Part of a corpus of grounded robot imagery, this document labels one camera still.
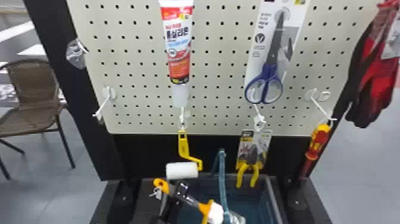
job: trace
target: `blue scissors handle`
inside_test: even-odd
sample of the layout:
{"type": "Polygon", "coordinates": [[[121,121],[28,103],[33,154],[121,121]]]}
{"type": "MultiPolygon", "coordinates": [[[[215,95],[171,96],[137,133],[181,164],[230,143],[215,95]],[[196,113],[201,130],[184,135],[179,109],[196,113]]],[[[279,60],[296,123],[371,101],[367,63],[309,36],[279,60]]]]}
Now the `blue scissors handle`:
{"type": "Polygon", "coordinates": [[[283,84],[277,76],[277,66],[276,64],[269,65],[265,63],[262,67],[262,72],[260,75],[255,77],[253,80],[249,82],[245,89],[245,98],[252,104],[271,104],[272,102],[277,101],[283,93],[283,84]],[[278,85],[279,94],[271,100],[267,100],[267,95],[269,92],[269,84],[275,83],[278,85]],[[261,91],[261,95],[259,98],[255,99],[254,94],[255,91],[261,91]]]}

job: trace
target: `pegboard hook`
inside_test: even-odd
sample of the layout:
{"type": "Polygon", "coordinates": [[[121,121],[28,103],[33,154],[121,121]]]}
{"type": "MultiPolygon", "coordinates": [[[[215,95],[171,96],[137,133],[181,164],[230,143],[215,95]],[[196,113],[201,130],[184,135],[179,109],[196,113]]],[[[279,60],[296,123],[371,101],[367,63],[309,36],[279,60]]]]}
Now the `pegboard hook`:
{"type": "Polygon", "coordinates": [[[305,93],[305,96],[304,96],[304,98],[305,98],[305,100],[308,102],[308,101],[312,101],[316,106],[317,106],[317,108],[318,109],[320,109],[320,111],[325,115],[325,118],[327,119],[327,120],[329,120],[329,121],[331,121],[331,123],[333,123],[333,121],[335,121],[335,120],[337,120],[336,118],[333,118],[332,116],[330,116],[325,110],[324,110],[324,108],[322,108],[322,106],[318,103],[318,101],[315,99],[315,96],[316,95],[321,95],[319,92],[318,92],[318,90],[317,90],[317,88],[315,88],[315,89],[310,89],[309,91],[307,91],[306,93],[305,93]]]}
{"type": "Polygon", "coordinates": [[[264,126],[267,122],[265,120],[265,117],[260,113],[258,106],[256,104],[253,104],[253,107],[255,108],[255,111],[257,112],[257,115],[255,117],[253,117],[254,130],[256,132],[260,132],[264,128],[264,126]]]}
{"type": "Polygon", "coordinates": [[[181,107],[178,122],[179,130],[186,130],[186,128],[188,128],[188,117],[190,117],[190,111],[185,111],[185,108],[181,107]]]}
{"type": "Polygon", "coordinates": [[[101,111],[105,107],[106,103],[108,101],[113,101],[117,97],[117,94],[115,90],[109,86],[106,86],[103,88],[103,96],[105,97],[103,103],[100,105],[99,109],[96,111],[96,113],[92,114],[92,117],[96,117],[98,121],[102,119],[102,114],[101,111]]]}

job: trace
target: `yellow pliers handle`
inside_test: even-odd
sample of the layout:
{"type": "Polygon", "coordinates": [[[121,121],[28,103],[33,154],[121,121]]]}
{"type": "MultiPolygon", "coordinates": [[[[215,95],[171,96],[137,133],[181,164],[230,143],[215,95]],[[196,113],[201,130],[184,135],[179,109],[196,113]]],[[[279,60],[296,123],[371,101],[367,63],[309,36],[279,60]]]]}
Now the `yellow pliers handle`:
{"type": "Polygon", "coordinates": [[[254,187],[255,183],[260,175],[260,171],[257,165],[249,165],[247,163],[243,164],[239,171],[237,172],[237,178],[236,178],[236,187],[240,188],[242,186],[242,182],[243,182],[243,174],[245,173],[245,171],[250,168],[253,170],[253,176],[251,177],[250,180],[250,187],[254,187]]]}

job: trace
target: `glove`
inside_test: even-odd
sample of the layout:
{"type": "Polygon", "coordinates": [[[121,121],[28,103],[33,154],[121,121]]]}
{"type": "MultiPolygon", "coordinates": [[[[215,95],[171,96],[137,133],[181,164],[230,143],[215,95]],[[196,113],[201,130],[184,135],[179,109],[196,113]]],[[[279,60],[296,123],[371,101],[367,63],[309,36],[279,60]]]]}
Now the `glove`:
{"type": "Polygon", "coordinates": [[[361,81],[346,120],[354,122],[357,127],[365,128],[375,121],[392,98],[399,58],[382,60],[380,56],[398,10],[398,2],[392,0],[378,5],[379,12],[368,27],[368,33],[363,35],[368,35],[368,38],[361,44],[362,49],[358,49],[362,51],[361,60],[356,64],[352,60],[350,71],[353,69],[355,77],[361,77],[361,81]]]}

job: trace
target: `pliers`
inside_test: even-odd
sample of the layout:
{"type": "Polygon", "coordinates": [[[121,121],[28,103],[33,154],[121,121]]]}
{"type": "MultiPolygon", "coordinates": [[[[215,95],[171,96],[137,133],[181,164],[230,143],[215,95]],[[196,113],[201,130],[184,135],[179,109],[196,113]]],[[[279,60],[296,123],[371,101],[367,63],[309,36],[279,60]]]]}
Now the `pliers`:
{"type": "Polygon", "coordinates": [[[257,151],[257,146],[254,144],[250,148],[250,152],[247,155],[246,162],[244,162],[243,165],[239,168],[239,171],[237,172],[237,179],[236,179],[236,187],[240,188],[242,186],[242,181],[243,181],[243,174],[245,173],[246,170],[253,170],[253,176],[251,177],[250,181],[250,187],[254,187],[255,183],[258,179],[258,176],[260,175],[260,165],[257,163],[257,157],[258,157],[258,151],[257,151]]]}

